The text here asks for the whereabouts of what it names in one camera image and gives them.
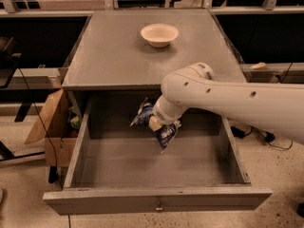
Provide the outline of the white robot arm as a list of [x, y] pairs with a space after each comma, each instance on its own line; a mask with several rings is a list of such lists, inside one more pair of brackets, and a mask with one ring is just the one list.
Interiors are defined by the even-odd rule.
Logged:
[[275, 135], [304, 143], [304, 86], [217, 82], [205, 63], [166, 75], [149, 127], [172, 124], [189, 108], [200, 108]]

